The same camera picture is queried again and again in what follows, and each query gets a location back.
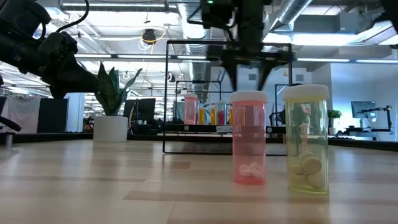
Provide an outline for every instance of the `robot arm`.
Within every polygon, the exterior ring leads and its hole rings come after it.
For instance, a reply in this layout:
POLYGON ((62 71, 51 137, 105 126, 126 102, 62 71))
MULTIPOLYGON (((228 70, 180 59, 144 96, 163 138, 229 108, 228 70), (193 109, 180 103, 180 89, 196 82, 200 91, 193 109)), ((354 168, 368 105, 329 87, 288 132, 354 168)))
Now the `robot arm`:
POLYGON ((47 11, 33 0, 0 0, 0 61, 21 73, 41 77, 50 84, 54 98, 98 91, 98 79, 77 64, 77 41, 66 32, 44 37, 50 20, 47 11), (43 33, 35 39, 32 36, 40 24, 43 33))
MULTIPOLYGON (((188 18, 189 23, 201 24, 206 29, 216 27, 228 31, 231 41, 235 40, 229 29, 237 26, 236 40, 239 42, 239 47, 233 45, 224 49, 224 52, 220 53, 218 57, 221 60, 221 66, 228 72, 234 90, 237 89, 236 66, 238 64, 249 65, 251 61, 260 61, 258 66, 260 78, 257 90, 262 90, 271 70, 276 66, 289 63, 293 59, 291 55, 284 51, 276 54, 261 52, 262 32, 264 30, 263 6, 269 4, 272 4, 272 0, 201 0, 200 7, 194 13, 201 9, 202 22, 190 21, 188 18), (233 12, 235 15, 234 24, 229 27, 226 24, 232 18, 233 12), (265 58, 275 58, 275 60, 264 60, 265 58)), ((388 18, 398 30, 398 16, 396 14, 398 1, 381 0, 381 4, 386 10, 388 18)))

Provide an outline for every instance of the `wood grain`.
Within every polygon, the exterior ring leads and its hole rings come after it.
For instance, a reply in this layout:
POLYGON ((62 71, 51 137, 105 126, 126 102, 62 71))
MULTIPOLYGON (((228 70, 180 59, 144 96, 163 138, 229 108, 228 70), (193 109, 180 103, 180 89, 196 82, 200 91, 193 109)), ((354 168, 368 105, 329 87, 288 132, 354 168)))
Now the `wood grain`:
POLYGON ((1 223, 398 223, 394 152, 330 147, 330 194, 314 196, 287 190, 285 157, 267 157, 258 186, 233 183, 231 156, 163 154, 161 142, 14 150, 0 149, 1 223))

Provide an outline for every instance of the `white wall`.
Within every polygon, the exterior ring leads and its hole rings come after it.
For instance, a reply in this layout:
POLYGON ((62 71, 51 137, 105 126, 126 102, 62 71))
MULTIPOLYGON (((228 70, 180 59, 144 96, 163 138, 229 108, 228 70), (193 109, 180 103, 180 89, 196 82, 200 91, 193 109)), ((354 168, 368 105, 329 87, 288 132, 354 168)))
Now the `white wall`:
POLYGON ((331 67, 330 63, 323 65, 312 72, 312 83, 326 85, 329 88, 329 99, 327 99, 328 110, 333 109, 333 94, 331 92, 331 67))
MULTIPOLYGON (((396 108, 398 106, 398 66, 397 65, 372 65, 372 64, 345 64, 333 63, 331 71, 331 95, 333 109, 343 114, 335 123, 339 130, 345 130, 349 125, 359 126, 359 119, 353 118, 351 110, 352 101, 375 101, 376 107, 392 105, 392 126, 396 127, 396 108)), ((313 72, 313 81, 317 80, 318 70, 313 72)), ((375 128, 387 127, 386 112, 377 112, 376 122, 372 122, 375 128)), ((382 141, 394 141, 396 135, 378 133, 382 141)))
MULTIPOLYGON (((373 88, 376 95, 376 106, 386 107, 391 105, 391 121, 392 127, 398 126, 397 107, 398 107, 398 68, 397 65, 390 65, 388 68, 381 70, 384 75, 383 78, 374 82, 373 88)), ((377 113, 377 121, 374 123, 377 128, 387 127, 387 113, 380 111, 377 113)), ((397 133, 379 133, 379 137, 383 141, 396 141, 397 133)))
POLYGON ((349 125, 359 127, 358 118, 353 118, 352 101, 375 101, 373 90, 377 77, 374 67, 360 64, 331 64, 333 109, 341 111, 342 117, 335 128, 344 131, 349 125))
POLYGON ((84 93, 68 93, 67 131, 83 131, 84 93))

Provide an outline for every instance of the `green plant leaf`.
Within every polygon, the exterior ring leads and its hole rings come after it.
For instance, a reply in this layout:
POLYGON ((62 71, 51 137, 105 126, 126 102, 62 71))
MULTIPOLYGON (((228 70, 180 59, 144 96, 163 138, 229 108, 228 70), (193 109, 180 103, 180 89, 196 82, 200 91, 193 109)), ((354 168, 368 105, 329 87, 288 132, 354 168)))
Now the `green plant leaf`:
POLYGON ((119 71, 114 69, 114 67, 109 71, 109 77, 112 79, 113 88, 116 95, 119 94, 119 71))
POLYGON ((111 116, 112 111, 109 108, 108 104, 105 102, 104 98, 101 96, 100 93, 94 93, 95 98, 98 100, 99 103, 101 103, 102 108, 104 109, 105 115, 106 116, 111 116))
POLYGON ((123 92, 124 92, 125 90, 127 90, 127 88, 129 88, 132 84, 134 84, 134 82, 136 81, 136 78, 139 76, 139 74, 141 73, 141 71, 142 71, 142 68, 140 68, 140 69, 137 71, 136 75, 126 83, 126 86, 124 87, 123 92))
POLYGON ((126 101, 129 92, 130 90, 123 90, 122 92, 120 92, 118 96, 118 101, 120 102, 120 104, 123 104, 126 101))
POLYGON ((99 93, 104 101, 107 103, 110 111, 118 108, 118 99, 116 91, 113 87, 111 77, 106 73, 104 65, 101 63, 98 71, 99 93))

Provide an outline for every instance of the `pill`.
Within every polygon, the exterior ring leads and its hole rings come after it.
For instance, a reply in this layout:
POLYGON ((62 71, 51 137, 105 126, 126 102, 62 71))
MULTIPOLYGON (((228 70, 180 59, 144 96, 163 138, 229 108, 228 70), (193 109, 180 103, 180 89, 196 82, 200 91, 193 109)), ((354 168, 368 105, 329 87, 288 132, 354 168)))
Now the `pill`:
POLYGON ((308 174, 316 174, 322 170, 321 161, 311 152, 307 152, 301 157, 300 164, 303 171, 308 174))
POLYGON ((290 183, 295 185, 306 185, 307 177, 303 174, 290 174, 289 175, 290 183))
POLYGON ((241 165, 239 167, 239 174, 245 177, 251 177, 253 175, 252 172, 250 171, 249 166, 247 165, 241 165))
POLYGON ((258 171, 257 169, 251 169, 250 170, 251 173, 253 174, 253 176, 259 180, 264 180, 264 176, 261 174, 260 171, 258 171))
POLYGON ((288 166, 288 170, 293 174, 304 174, 303 167, 301 167, 300 165, 288 166))
POLYGON ((252 162, 252 163, 249 165, 249 169, 250 169, 250 170, 252 170, 252 169, 257 169, 257 167, 258 167, 258 165, 256 164, 256 162, 252 162))
POLYGON ((314 189, 324 189, 325 188, 325 176, 322 172, 318 172, 317 174, 309 174, 307 175, 308 185, 313 187, 314 189))

